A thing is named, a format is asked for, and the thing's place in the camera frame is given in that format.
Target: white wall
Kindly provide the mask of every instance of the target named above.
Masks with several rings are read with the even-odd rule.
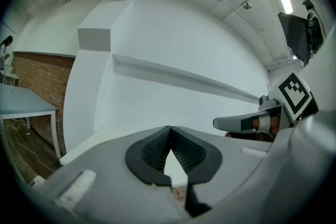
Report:
[[[13,50],[75,56],[77,28],[101,1],[71,0],[45,8],[27,22]]]
[[[303,67],[300,64],[300,60],[296,59],[290,63],[278,67],[276,70],[269,73],[269,79],[271,87],[273,87],[280,79],[283,79],[285,76],[290,75],[293,72],[299,73]]]
[[[100,6],[82,25],[91,29],[86,22],[94,24],[89,19],[99,19],[98,14],[103,18],[100,8],[110,8],[104,14],[112,14],[118,3],[103,2]],[[187,1],[136,0],[125,7],[118,20],[110,20],[113,21],[111,33],[118,34],[111,34],[112,54],[132,58],[134,62],[150,62],[153,68],[160,65],[174,69],[176,73],[180,70],[203,76],[257,97],[268,93],[268,73],[248,45],[219,20]],[[213,128],[214,118],[257,111],[258,104],[255,103],[198,91],[197,88],[173,86],[165,81],[158,83],[122,76],[112,54],[106,60],[108,52],[80,50],[76,57],[64,111],[68,151],[87,138],[88,129],[92,135],[104,126],[111,130],[113,138],[118,133],[180,125],[224,135],[223,131]],[[90,59],[94,60],[92,68],[87,67]],[[90,85],[90,78],[95,79],[95,85],[89,91],[85,85]],[[77,88],[76,97],[70,99],[68,90],[72,89],[74,93],[74,88]],[[84,116],[69,114],[74,107],[80,108]],[[88,123],[89,128],[82,130]],[[75,126],[77,131],[67,131],[67,124]],[[172,155],[166,167],[165,172],[173,177],[173,185],[186,182],[185,174]]]
[[[250,47],[217,18],[185,0],[138,0],[128,40],[112,53],[166,65],[267,94],[268,73]]]
[[[29,14],[24,11],[20,3],[13,0],[7,7],[0,22],[0,42],[2,42],[8,36],[13,37],[13,42],[10,46],[6,47],[6,53],[10,54],[10,57],[5,61],[10,65],[13,59],[11,53],[18,42],[18,37],[24,28],[25,24],[29,20]]]

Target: white corner wall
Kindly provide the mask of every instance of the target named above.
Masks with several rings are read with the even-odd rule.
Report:
[[[70,0],[45,8],[27,22],[13,51],[76,56],[77,28],[101,1]]]
[[[104,13],[96,8],[94,12],[101,19],[93,12],[88,19],[103,22],[103,14],[112,14],[117,6],[118,2],[104,5]],[[82,26],[92,29],[86,22]],[[64,111],[67,151],[101,127],[111,130],[111,138],[163,125],[224,135],[213,128],[214,118],[255,112],[257,97],[268,93],[268,73],[248,45],[219,20],[187,1],[136,0],[125,7],[118,20],[110,22],[110,56],[108,52],[80,50],[71,71]],[[93,68],[88,68],[91,59],[95,60]],[[123,59],[129,62],[118,63]],[[94,87],[90,78],[99,78]],[[248,93],[252,101],[200,90],[199,78],[205,85],[208,81],[213,87],[225,85],[223,91]],[[189,84],[174,84],[174,79]],[[167,159],[166,167],[174,186],[185,183],[185,174],[174,158]]]

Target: white table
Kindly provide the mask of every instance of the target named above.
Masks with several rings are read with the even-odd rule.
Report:
[[[8,152],[8,157],[17,173],[18,169],[10,153],[11,151],[6,139],[3,120],[26,118],[27,127],[30,128],[29,117],[50,115],[51,133],[56,155],[58,158],[61,158],[56,132],[56,110],[57,108],[55,106],[49,104],[47,101],[34,93],[31,89],[14,87],[0,83],[0,133],[5,149]]]
[[[12,81],[10,81],[10,83],[11,83],[11,85],[14,86],[15,85],[15,80],[19,79],[17,77],[17,75],[15,75],[15,74],[4,74],[3,70],[1,70],[1,75],[4,76],[3,81],[2,81],[3,84],[7,84],[8,83],[7,78],[11,78]]]

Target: table leg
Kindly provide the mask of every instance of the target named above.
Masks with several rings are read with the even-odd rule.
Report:
[[[54,147],[56,151],[56,156],[58,158],[61,158],[61,152],[59,151],[57,132],[56,132],[56,111],[54,111],[51,114],[51,133],[52,133],[52,139],[53,139]]]
[[[26,120],[27,120],[27,128],[30,129],[30,117],[27,117]]]
[[[9,144],[8,144],[8,140],[7,140],[6,133],[5,133],[5,128],[4,128],[4,121],[3,121],[3,118],[1,117],[1,115],[0,115],[0,134],[1,134],[1,142],[4,146],[4,150],[6,152],[6,156],[9,160],[10,164],[12,165],[12,167],[13,167],[14,171],[16,172],[18,178],[23,183],[25,183],[25,180],[24,180],[22,174],[20,173],[19,169],[16,166],[15,160],[14,160],[13,155],[12,155],[12,151],[9,148]]]

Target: white sticker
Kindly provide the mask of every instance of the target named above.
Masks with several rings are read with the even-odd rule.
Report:
[[[312,100],[305,83],[295,73],[280,80],[268,94],[270,100],[276,99],[284,104],[290,117],[295,121]]]
[[[68,212],[74,211],[77,204],[81,201],[83,196],[89,191],[96,173],[91,170],[84,170],[62,194],[55,200],[55,204]]]

